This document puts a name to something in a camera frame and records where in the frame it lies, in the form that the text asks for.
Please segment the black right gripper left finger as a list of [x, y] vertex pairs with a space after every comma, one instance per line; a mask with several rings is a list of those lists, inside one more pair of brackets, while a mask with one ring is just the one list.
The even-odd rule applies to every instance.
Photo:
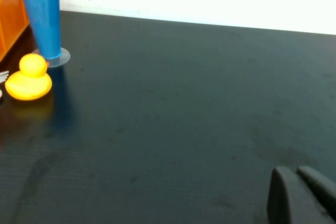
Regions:
[[297, 170], [284, 166], [272, 170], [267, 216], [269, 223], [333, 223]]

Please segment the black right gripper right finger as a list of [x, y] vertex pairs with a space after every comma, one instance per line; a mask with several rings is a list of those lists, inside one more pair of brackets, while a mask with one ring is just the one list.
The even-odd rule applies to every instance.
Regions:
[[310, 166], [299, 166], [297, 174], [335, 221], [335, 182]]

